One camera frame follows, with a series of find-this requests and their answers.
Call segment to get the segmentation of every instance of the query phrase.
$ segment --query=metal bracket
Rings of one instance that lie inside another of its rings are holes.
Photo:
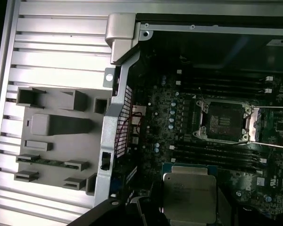
[[[112,50],[112,65],[121,65],[138,43],[141,23],[136,23],[135,18],[135,13],[113,13],[108,17],[105,41]]]
[[[113,88],[115,68],[107,67],[104,74],[103,87]]]

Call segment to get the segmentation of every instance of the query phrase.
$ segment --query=red wire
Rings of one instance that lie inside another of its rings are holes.
[[[136,116],[137,114],[140,114],[140,115],[142,116],[142,113],[141,113],[141,112],[135,112],[135,113],[131,114],[131,115],[124,121],[124,123],[122,124],[122,127],[120,128],[120,131],[119,131],[119,133],[118,133],[118,134],[119,134],[118,137],[117,137],[117,134],[116,134],[116,137],[115,137],[114,151],[117,150],[117,144],[118,144],[118,142],[119,142],[119,139],[120,139],[120,136],[121,136],[121,134],[122,134],[122,130],[123,130],[124,126],[126,125],[126,123],[127,123],[132,117]]]

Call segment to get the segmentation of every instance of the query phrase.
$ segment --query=metal sheet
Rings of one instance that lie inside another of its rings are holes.
[[[246,16],[283,16],[283,3],[254,4],[248,1],[229,4],[226,1],[212,3],[196,2],[23,2],[20,13],[23,15],[47,16],[108,16],[111,13],[165,13],[165,14],[209,14]]]
[[[0,168],[8,170],[9,172],[17,173],[18,166],[15,155],[0,153]]]
[[[12,145],[12,144],[0,142],[0,151],[13,153],[13,154],[20,154],[20,144],[19,145]]]
[[[111,90],[111,88],[103,87],[104,72],[55,68],[11,68],[9,80],[14,83],[30,83],[33,85]]]
[[[92,46],[108,46],[105,42],[105,36],[103,35],[72,35],[69,34],[52,34],[43,33],[40,34],[17,34],[15,41],[19,42],[41,42],[41,43],[57,43],[57,44],[79,44],[79,45],[92,45]]]
[[[14,102],[5,102],[4,115],[18,117],[23,119],[24,107],[17,106]]]
[[[77,213],[65,212],[62,210],[57,210],[54,208],[44,207],[27,202],[6,199],[4,197],[0,197],[0,205],[8,206],[9,208],[15,208],[19,212],[25,211],[26,213],[31,213],[32,215],[43,215],[46,218],[48,218],[48,214],[50,214],[51,219],[63,223],[70,223],[80,216],[80,214]]]
[[[0,142],[8,143],[8,144],[20,145],[21,144],[21,139],[15,138],[15,137],[0,136]]]
[[[38,67],[67,68],[77,70],[105,71],[110,66],[110,58],[106,56],[88,56],[74,53],[34,53],[13,52],[13,65]]]
[[[105,19],[19,18],[17,31],[104,35],[106,23]]]
[[[57,50],[70,52],[89,52],[89,53],[111,53],[111,49],[102,46],[83,46],[83,45],[61,45],[61,44],[39,44],[39,43],[23,43],[15,42],[15,48],[21,49],[42,49],[42,50]]]
[[[29,214],[18,213],[11,210],[0,208],[0,223],[13,226],[23,226],[24,223],[31,222],[34,226],[66,226],[67,224],[48,220],[40,217],[31,216]]]
[[[1,132],[14,134],[16,136],[21,136],[22,135],[22,125],[23,125],[22,121],[3,119],[2,126],[1,126]]]
[[[86,195],[85,191],[75,191],[64,189],[62,187],[16,181],[14,180],[14,174],[2,171],[0,171],[0,186],[6,189],[12,189],[17,193],[34,197],[43,197],[48,200],[88,209],[93,207],[94,202],[94,197]]]
[[[72,213],[84,214],[87,211],[89,211],[88,208],[78,207],[78,206],[69,205],[66,203],[61,203],[61,202],[56,202],[56,201],[51,201],[51,200],[47,200],[44,198],[30,196],[30,195],[19,194],[17,192],[0,190],[0,196],[6,197],[9,199],[21,200],[21,201],[26,200],[29,203],[47,206],[47,207],[51,207],[51,208],[58,209],[58,210],[69,211]]]

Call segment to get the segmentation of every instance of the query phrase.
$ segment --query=cutout hole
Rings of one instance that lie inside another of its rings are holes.
[[[105,114],[107,111],[108,100],[107,99],[96,99],[94,112],[99,114]]]

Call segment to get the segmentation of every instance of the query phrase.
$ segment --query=gray plastic bracket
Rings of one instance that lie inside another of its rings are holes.
[[[31,182],[33,180],[37,180],[38,175],[39,175],[38,172],[31,172],[31,171],[23,170],[18,173],[15,173],[14,180],[23,181],[23,182]]]
[[[108,17],[106,43],[111,47],[111,64],[121,65],[138,43],[141,23],[135,13],[113,13]]]
[[[63,188],[69,188],[73,190],[81,190],[86,185],[86,179],[67,178],[64,180],[65,184]]]

